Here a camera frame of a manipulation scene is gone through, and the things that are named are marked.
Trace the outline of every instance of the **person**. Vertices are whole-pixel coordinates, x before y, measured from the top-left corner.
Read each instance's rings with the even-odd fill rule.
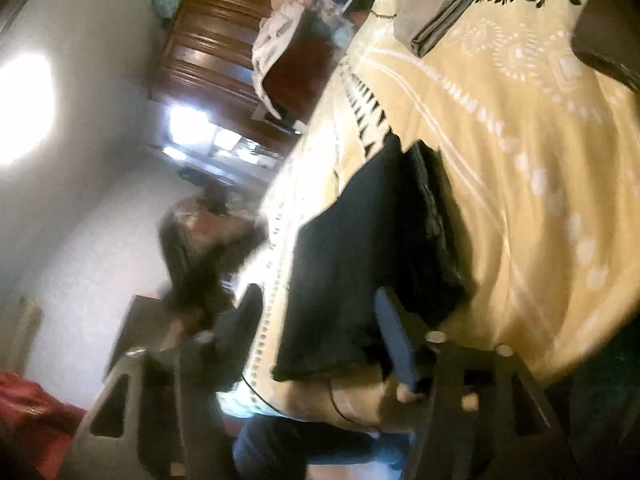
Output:
[[[162,348],[177,346],[200,330],[209,329],[218,314],[231,308],[230,296],[223,294],[221,260],[227,260],[225,270],[233,272],[264,240],[263,226],[226,216],[221,209],[212,213],[210,205],[203,207],[200,197],[186,199],[174,206],[161,228],[162,252],[168,267],[175,259],[175,243],[171,241],[175,237],[169,236],[175,218],[188,228],[191,246],[196,246],[200,259],[182,271],[184,275],[175,280],[166,298],[174,320]],[[408,434],[371,435],[322,422],[255,415],[239,431],[232,454],[240,480],[304,480],[311,464],[381,462],[400,469],[409,445]]]
[[[233,459],[241,480],[304,480],[308,465],[404,465],[407,433],[373,436],[323,422],[303,422],[279,416],[249,418],[233,444]]]

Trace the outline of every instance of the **wooden wardrobe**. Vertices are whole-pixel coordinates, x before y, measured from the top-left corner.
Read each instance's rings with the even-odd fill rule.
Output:
[[[209,113],[210,120],[278,153],[297,140],[259,115],[251,49],[270,0],[183,0],[151,88],[151,98]]]

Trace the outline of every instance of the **yellow bedspread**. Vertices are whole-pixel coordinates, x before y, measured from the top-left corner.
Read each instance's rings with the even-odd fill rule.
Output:
[[[375,367],[331,382],[270,374],[297,230],[335,200],[389,127],[404,148],[422,139],[442,152],[460,209],[476,290],[444,324],[455,341],[507,343],[545,383],[636,311],[640,128],[633,94],[572,54],[586,0],[476,0],[423,59],[393,37],[402,1],[376,0],[268,192],[270,244],[240,289],[260,283],[265,314],[246,381],[221,396],[228,412],[346,427],[399,419],[380,401],[394,386]]]

